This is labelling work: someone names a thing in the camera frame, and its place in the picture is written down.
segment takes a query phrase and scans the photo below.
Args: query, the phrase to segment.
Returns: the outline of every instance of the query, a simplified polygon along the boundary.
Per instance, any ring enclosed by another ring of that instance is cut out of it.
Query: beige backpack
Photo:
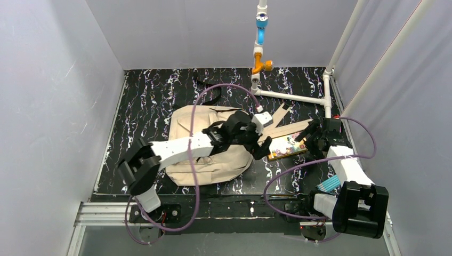
[[[190,116],[193,106],[185,106],[176,110],[171,117],[169,127],[169,140],[189,136]],[[200,132],[217,121],[226,121],[235,111],[242,111],[232,107],[196,106],[195,125],[193,133]],[[290,107],[281,105],[273,114],[273,124],[264,129],[259,142],[263,142],[267,136],[272,138],[288,135],[304,130],[309,120],[294,124],[276,127],[282,118],[290,111]],[[213,156],[193,159],[200,185],[209,185],[234,179],[243,173],[251,165],[253,156],[241,145],[231,145],[223,153]],[[178,186],[194,186],[188,160],[170,165],[166,168],[168,176]]]

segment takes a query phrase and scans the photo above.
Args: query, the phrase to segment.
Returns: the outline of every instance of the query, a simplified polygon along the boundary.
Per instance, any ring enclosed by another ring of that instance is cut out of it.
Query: orange connector
[[[251,74],[257,74],[260,71],[262,71],[262,69],[264,69],[265,71],[271,71],[273,69],[273,61],[268,60],[265,63],[263,63],[261,61],[261,57],[262,54],[259,52],[256,52],[254,54],[254,68],[253,70],[251,70]]]

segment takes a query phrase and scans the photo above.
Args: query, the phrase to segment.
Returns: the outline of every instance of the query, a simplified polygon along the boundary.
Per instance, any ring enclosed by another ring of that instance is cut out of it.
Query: white panel
[[[1,255],[65,255],[123,71],[83,0],[1,1]]]
[[[376,157],[362,163],[389,191],[402,255],[450,255],[452,2],[432,3],[350,112],[376,138]],[[368,135],[351,126],[357,151],[371,152]]]
[[[190,137],[168,141],[152,142],[152,151],[160,156],[159,171],[178,162],[188,160],[187,146]],[[195,133],[191,139],[191,153],[193,158],[209,156],[213,150],[212,141],[207,134]]]
[[[124,69],[251,67],[255,0],[87,0]],[[268,1],[264,58],[326,66],[357,0]]]
[[[335,146],[330,147],[328,150],[327,157],[335,157],[335,156],[350,156],[353,155],[353,149],[345,146]],[[336,173],[339,181],[341,182],[341,186],[344,185],[346,181],[355,181],[360,185],[368,185],[374,184],[369,177],[364,174],[361,166],[358,163],[356,158],[346,158],[346,159],[338,159],[329,161],[330,165],[333,167],[334,172]]]
[[[369,0],[335,68],[346,106],[420,0]]]

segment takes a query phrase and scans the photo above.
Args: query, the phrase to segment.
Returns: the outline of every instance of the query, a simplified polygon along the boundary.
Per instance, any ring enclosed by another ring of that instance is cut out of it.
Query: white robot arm
[[[271,138],[262,145],[257,142],[264,127],[273,123],[268,112],[249,115],[237,111],[224,122],[216,122],[191,137],[194,158],[225,152],[230,145],[243,145],[255,159],[270,153]],[[154,188],[157,172],[169,165],[188,159],[189,137],[170,141],[146,143],[143,138],[135,141],[119,160],[118,172],[127,190],[135,196],[146,212],[160,207],[160,199]]]
[[[347,139],[341,135],[339,119],[314,120],[296,138],[314,158],[353,155]],[[356,158],[329,161],[341,182],[339,196],[313,191],[312,208],[329,217],[335,231],[371,238],[383,234],[389,194],[385,187],[375,185],[364,174]]]

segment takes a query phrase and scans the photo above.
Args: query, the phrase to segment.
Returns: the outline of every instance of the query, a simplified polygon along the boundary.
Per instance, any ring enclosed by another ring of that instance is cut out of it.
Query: black marbled surface
[[[199,78],[206,83],[234,83],[251,88],[251,71],[248,68],[196,69]],[[262,89],[322,98],[323,68],[275,68],[261,74]],[[127,151],[134,139],[143,136],[147,141],[167,140],[171,114],[178,107],[192,105],[204,88],[193,80],[193,69],[130,70],[126,73],[124,92],[119,104],[113,133],[102,173],[95,194],[123,195],[126,187],[115,172],[120,155]],[[211,99],[215,92],[206,96]],[[257,97],[264,109],[273,114],[283,100]],[[339,113],[334,95],[332,114]],[[320,105],[304,102],[288,102],[293,111],[286,115],[279,125],[321,118],[324,109]],[[243,91],[223,89],[219,106],[232,106],[253,111],[252,99]],[[305,161],[308,155],[296,155],[268,162],[267,158],[254,161],[242,175],[229,181],[202,186],[202,194],[262,194],[264,186],[276,174]],[[282,177],[269,189],[269,193],[308,193],[315,186],[328,179],[333,170],[328,164],[313,165]],[[156,190],[159,194],[194,194],[192,187],[178,187],[161,171],[157,177]]]

